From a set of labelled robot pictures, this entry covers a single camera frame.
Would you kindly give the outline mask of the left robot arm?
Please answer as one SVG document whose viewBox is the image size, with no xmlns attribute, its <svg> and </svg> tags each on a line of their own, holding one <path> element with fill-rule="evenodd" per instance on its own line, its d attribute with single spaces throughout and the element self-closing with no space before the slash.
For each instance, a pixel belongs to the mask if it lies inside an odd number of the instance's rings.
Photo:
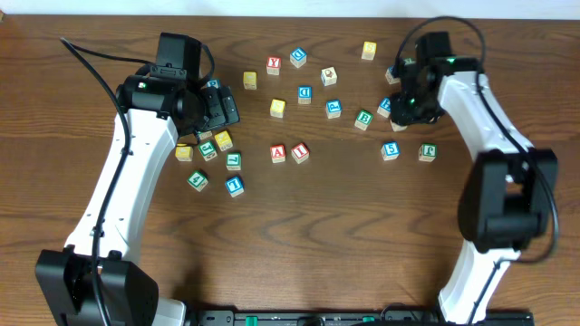
<svg viewBox="0 0 580 326">
<path fill-rule="evenodd" d="M 182 325 L 184 302 L 160 297 L 139 266 L 155 186 L 179 138 L 237 123 L 232 91 L 206 81 L 131 75 L 111 148 L 80 222 L 61 251 L 43 250 L 35 276 L 59 325 Z"/>
</svg>

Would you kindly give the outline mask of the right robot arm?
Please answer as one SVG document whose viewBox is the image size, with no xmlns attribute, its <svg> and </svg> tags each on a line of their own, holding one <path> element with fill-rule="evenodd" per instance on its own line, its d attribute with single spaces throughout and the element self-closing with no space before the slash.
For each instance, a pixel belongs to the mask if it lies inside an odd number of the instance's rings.
<svg viewBox="0 0 580 326">
<path fill-rule="evenodd" d="M 556 155 L 536 149 L 511 123 L 479 60 L 450 54 L 398 60 L 390 72 L 401 83 L 391 96 L 392 121 L 429 124 L 448 114 L 473 160 L 458 206 L 463 245 L 438 301 L 447 323 L 485 321 L 507 269 L 525 262 L 522 252 L 548 227 L 559 231 Z"/>
</svg>

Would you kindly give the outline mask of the red A block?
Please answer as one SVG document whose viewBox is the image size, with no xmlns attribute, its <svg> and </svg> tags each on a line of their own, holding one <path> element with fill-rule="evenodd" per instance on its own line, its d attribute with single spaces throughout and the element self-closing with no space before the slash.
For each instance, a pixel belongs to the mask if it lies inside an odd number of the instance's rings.
<svg viewBox="0 0 580 326">
<path fill-rule="evenodd" d="M 285 146 L 274 145 L 270 148 L 271 159 L 273 163 L 281 163 L 285 162 L 286 154 L 285 154 Z"/>
</svg>

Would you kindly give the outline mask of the blue 2 block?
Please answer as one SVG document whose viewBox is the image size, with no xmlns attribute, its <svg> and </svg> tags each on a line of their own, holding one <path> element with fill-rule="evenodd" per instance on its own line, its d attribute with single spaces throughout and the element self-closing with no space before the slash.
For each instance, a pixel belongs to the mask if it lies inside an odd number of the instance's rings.
<svg viewBox="0 0 580 326">
<path fill-rule="evenodd" d="M 394 132 L 404 131 L 407 129 L 407 126 L 401 126 L 393 121 L 391 121 L 391 127 Z"/>
</svg>

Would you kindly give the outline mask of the red I block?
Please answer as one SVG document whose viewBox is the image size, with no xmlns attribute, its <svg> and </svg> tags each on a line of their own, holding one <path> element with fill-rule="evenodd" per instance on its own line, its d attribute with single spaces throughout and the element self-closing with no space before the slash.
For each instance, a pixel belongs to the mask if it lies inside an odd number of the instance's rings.
<svg viewBox="0 0 580 326">
<path fill-rule="evenodd" d="M 309 159 L 310 151 L 308 147 L 303 143 L 299 143 L 293 148 L 291 148 L 291 154 L 293 159 L 297 164 L 301 164 L 307 159 Z"/>
</svg>

